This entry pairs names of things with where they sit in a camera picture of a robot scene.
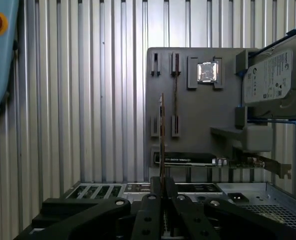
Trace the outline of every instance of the slot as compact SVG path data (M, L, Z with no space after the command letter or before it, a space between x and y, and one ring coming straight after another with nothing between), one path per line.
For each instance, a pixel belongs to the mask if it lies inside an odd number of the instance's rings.
M175 76L181 73L181 60L180 54L177 52L173 52L171 55L171 75Z
M79 186L73 193L68 197L69 199L76 199L86 189L87 186Z
M159 121L157 117L151 117L151 136L158 137L159 136Z
M103 186L94 199L103 199L106 193L108 192L109 188L110 186Z
M161 71L161 61L158 60L159 54L158 53L152 53L151 54L151 75L154 76L155 69L157 72L157 76L160 75Z
M180 136L180 118L179 116L172 116L172 137Z
M83 199L89 199L97 190L97 186L91 186L88 191L82 196Z

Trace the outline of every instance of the black plastic part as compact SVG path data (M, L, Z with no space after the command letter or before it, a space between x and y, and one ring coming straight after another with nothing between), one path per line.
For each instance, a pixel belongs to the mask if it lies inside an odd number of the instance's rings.
M142 198L132 231L132 240L159 240L163 229L161 197L150 193Z
M295 229L219 198L207 199L204 213L220 221L223 239L244 239L249 234L251 239L296 239ZM238 230L231 230L231 223L238 226Z
M225 69L222 63L222 58L221 57L214 57L213 58L214 62L217 62L218 64L218 79L217 82L214 83L214 89L223 89L224 88L224 74L225 74Z
M181 233L191 240L220 239L204 215L202 208L193 203L188 196L182 194L173 197L171 201L179 219L175 224L172 224L171 228L180 227Z
M187 68L187 89L196 90L198 88L198 58L188 57Z
M177 197L178 196L178 187L176 186L172 177L165 178L166 184L166 194L167 198Z
M159 176L153 176L150 178L150 192L157 196L162 196L162 187Z
M40 213L44 216L72 216L102 203L95 199L48 198L42 203Z
M96 239L115 237L115 221L124 215L128 215L130 208L131 204L126 199L120 197L106 199L96 206L23 239L74 240L88 238L90 235L103 236Z

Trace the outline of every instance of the sticker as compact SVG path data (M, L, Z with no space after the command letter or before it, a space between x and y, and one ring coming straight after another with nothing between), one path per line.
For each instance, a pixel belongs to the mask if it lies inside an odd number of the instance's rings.
M293 52L278 53L249 67L243 79L246 104L284 98L291 89Z

